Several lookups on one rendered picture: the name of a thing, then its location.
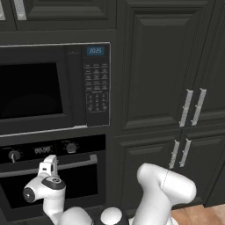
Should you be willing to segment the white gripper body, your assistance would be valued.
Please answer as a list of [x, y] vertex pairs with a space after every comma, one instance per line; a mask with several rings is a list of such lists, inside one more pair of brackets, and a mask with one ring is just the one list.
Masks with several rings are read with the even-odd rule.
[[43, 163], [43, 171], [45, 171], [50, 176], [58, 175], [56, 155], [49, 155], [45, 158]]

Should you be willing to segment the dark overhead cupboard door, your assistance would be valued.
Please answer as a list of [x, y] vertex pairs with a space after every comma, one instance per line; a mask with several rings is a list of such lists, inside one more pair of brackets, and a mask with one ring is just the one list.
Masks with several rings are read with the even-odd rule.
[[0, 32], [15, 32], [16, 25], [11, 8], [11, 0], [2, 0], [4, 8], [5, 21], [0, 21]]
[[116, 27], [116, 0], [23, 0], [26, 20], [19, 31], [100, 30]]

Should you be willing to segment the grey oven knob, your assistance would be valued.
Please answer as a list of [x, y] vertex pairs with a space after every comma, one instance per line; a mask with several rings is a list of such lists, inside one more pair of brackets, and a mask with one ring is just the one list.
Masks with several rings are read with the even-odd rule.
[[20, 158], [20, 153], [17, 150], [12, 150], [9, 153], [9, 158], [15, 163]]
[[69, 154], [72, 154], [72, 153], [76, 153], [76, 144], [75, 143], [69, 143], [67, 146], [66, 146], [66, 150]]

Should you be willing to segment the short dark cupboard door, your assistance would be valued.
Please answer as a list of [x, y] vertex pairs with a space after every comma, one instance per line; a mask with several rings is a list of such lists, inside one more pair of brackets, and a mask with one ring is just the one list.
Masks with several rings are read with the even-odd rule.
[[[192, 140], [184, 167], [179, 167], [185, 139]], [[191, 179], [197, 188], [189, 206], [205, 204], [225, 156], [224, 132], [182, 132], [175, 171]]]
[[169, 169], [174, 140], [178, 141], [178, 138], [165, 136], [162, 139], [142, 139], [120, 143], [124, 153], [120, 200], [123, 209], [135, 210], [142, 199], [142, 188], [136, 175], [143, 163], [152, 163]]

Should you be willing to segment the black oven door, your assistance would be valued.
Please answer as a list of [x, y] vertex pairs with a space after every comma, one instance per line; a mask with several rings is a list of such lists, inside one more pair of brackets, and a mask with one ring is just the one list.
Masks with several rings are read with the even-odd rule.
[[[97, 164], [58, 170], [60, 178], [66, 184], [65, 208], [73, 206], [82, 208], [105, 204], [105, 152], [92, 152], [78, 155], [58, 156], [58, 164], [87, 161], [90, 155], [96, 155]], [[3, 163], [0, 172], [24, 171], [38, 169], [43, 159], [24, 162]], [[43, 200], [28, 203], [23, 197], [25, 185], [37, 174], [0, 178], [0, 208], [8, 221], [24, 220], [42, 216]]]

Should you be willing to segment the black microwave door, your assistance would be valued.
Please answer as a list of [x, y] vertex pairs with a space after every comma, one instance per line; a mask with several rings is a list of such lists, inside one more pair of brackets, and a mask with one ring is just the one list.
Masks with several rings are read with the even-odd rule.
[[77, 47], [0, 47], [0, 134], [85, 124]]

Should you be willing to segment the black built-in oven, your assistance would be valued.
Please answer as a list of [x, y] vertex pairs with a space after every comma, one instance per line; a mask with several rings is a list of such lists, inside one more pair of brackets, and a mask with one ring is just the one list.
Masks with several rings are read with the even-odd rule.
[[65, 207], [105, 203], [105, 136], [83, 136], [0, 147], [0, 208], [7, 221], [42, 216], [42, 201], [25, 201], [23, 189], [47, 156], [57, 156], [66, 183]]

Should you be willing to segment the tall dark cupboard door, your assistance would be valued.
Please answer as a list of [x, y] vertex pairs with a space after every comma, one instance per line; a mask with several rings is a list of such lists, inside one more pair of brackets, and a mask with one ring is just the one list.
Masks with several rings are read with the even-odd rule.
[[121, 132], [179, 128], [214, 2], [118, 1]]
[[225, 0], [215, 0], [207, 37], [193, 85], [193, 97], [187, 117], [192, 127], [200, 88], [207, 89], [196, 126], [225, 123]]

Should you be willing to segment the black microwave oven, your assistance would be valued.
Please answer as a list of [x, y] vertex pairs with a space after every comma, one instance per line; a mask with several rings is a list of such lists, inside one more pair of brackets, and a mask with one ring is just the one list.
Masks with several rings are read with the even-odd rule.
[[81, 55], [81, 74], [86, 124], [74, 127], [102, 127], [110, 124], [111, 44], [65, 43], [20, 46], [69, 46], [77, 47]]

